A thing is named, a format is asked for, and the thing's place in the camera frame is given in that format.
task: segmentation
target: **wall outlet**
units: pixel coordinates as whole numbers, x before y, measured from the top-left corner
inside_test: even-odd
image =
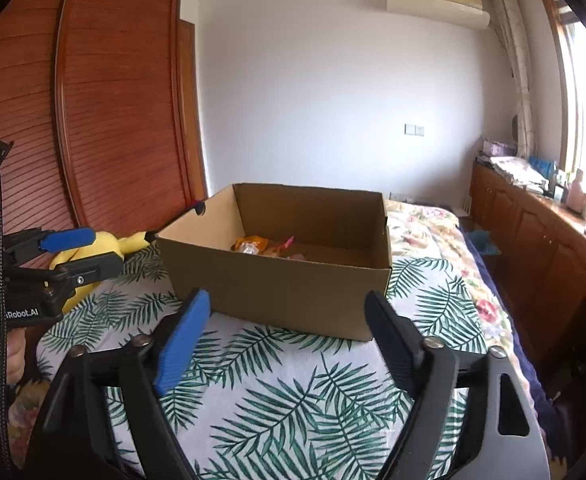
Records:
[[[404,135],[413,135],[417,137],[424,136],[424,126],[416,126],[415,124],[404,125]]]

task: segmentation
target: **bed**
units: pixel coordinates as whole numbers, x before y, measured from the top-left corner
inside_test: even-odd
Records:
[[[484,352],[505,348],[533,406],[508,314],[481,278],[450,212],[387,202],[393,267],[387,297],[424,335]],[[44,378],[22,388],[10,409],[10,436],[23,459],[48,381],[66,351],[117,348],[149,333],[180,301],[154,246],[126,261],[38,345]],[[106,390],[119,452],[141,472],[119,390]],[[431,472],[450,464],[465,409],[456,390]],[[411,409],[390,380],[374,342],[355,342],[262,326],[213,313],[179,386],[161,405],[202,480],[374,478]]]

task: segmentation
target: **open cardboard box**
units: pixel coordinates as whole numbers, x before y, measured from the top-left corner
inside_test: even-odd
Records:
[[[234,184],[157,235],[180,299],[193,287],[218,312],[299,332],[370,340],[369,290],[384,292],[391,272],[380,193],[274,184]],[[239,237],[294,243],[283,254],[305,261],[231,251]]]

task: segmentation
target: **wardrobe door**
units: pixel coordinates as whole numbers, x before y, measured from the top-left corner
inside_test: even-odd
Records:
[[[180,20],[178,45],[182,88],[182,128],[187,154],[189,189],[193,200],[205,200],[209,194],[199,133],[198,91],[195,75],[195,25]]]
[[[51,112],[62,1],[11,0],[0,14],[0,139],[15,143],[2,165],[7,234],[74,227]]]
[[[118,236],[191,202],[177,86],[179,0],[65,0],[55,61],[62,163],[80,223]]]

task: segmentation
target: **folded clothes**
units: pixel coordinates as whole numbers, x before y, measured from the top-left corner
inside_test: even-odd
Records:
[[[517,156],[492,156],[491,165],[513,186],[540,186],[548,189],[548,180],[533,169],[531,164]]]

